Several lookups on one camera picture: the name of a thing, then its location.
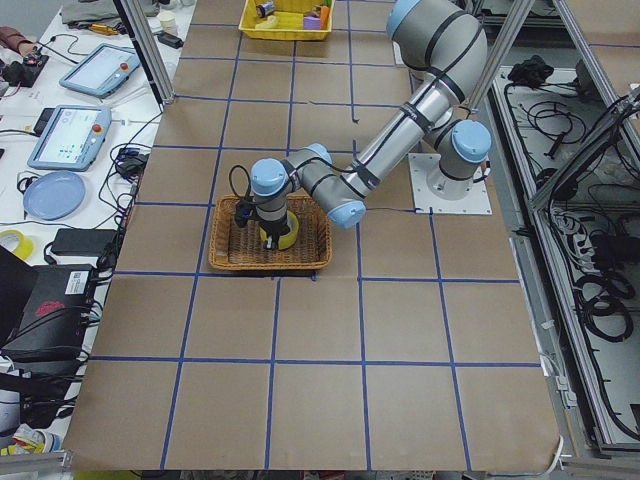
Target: laptop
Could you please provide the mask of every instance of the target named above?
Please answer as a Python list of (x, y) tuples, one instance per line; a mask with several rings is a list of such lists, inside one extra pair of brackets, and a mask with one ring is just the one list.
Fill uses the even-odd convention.
[[(32, 267), (0, 247), (2, 349), (80, 347), (85, 331), (80, 322), (88, 313), (85, 307), (91, 306), (96, 286), (92, 274), (89, 264)], [(43, 354), (42, 361), (73, 358), (67, 351), (62, 358)]]

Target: wicker basket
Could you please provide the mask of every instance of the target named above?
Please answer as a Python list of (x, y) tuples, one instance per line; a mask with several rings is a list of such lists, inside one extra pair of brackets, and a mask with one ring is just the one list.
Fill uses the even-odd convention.
[(262, 247), (257, 222), (238, 227), (234, 214), (238, 198), (222, 197), (216, 204), (209, 246), (209, 263), (221, 270), (318, 270), (331, 261), (331, 224), (309, 197), (290, 196), (289, 210), (300, 220), (298, 240), (284, 251)]
[[(322, 0), (274, 0), (276, 11), (304, 13), (314, 5), (322, 4)], [(333, 23), (333, 6), (329, 12), (329, 21), (325, 30), (285, 30), (275, 28), (273, 30), (258, 30), (256, 22), (263, 19), (256, 15), (256, 5), (264, 3), (264, 0), (246, 0), (239, 29), (250, 38), (263, 40), (324, 40), (331, 33)]]

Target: brown basket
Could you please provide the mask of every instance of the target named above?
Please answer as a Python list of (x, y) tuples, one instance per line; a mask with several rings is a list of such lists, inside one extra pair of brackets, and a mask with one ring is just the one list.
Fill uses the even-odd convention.
[(238, 198), (222, 197), (216, 204), (209, 246), (209, 263), (222, 270), (318, 270), (331, 261), (331, 224), (309, 197), (288, 197), (289, 210), (300, 220), (298, 240), (284, 251), (262, 247), (257, 222), (238, 227), (233, 216)]

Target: yellow bin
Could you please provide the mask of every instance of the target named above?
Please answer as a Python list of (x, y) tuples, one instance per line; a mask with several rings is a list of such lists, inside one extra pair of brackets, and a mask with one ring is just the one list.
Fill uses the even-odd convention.
[[(329, 11), (329, 21), (326, 30), (303, 30), (303, 29), (287, 29), (274, 28), (271, 30), (256, 29), (256, 23), (263, 22), (265, 19), (259, 18), (256, 13), (256, 5), (264, 3), (265, 0), (246, 0), (242, 19), (238, 27), (250, 38), (259, 38), (262, 40), (324, 40), (331, 33), (333, 23), (333, 6)], [(322, 5), (322, 0), (274, 0), (276, 4), (276, 12), (289, 12), (302, 14), (310, 11), (315, 5)]]

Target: person's arm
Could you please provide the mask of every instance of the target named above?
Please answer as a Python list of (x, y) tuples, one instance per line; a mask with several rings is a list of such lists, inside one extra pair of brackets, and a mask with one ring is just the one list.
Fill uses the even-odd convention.
[(10, 48), (23, 57), (35, 48), (35, 44), (27, 40), (24, 35), (13, 27), (0, 27), (0, 45)]

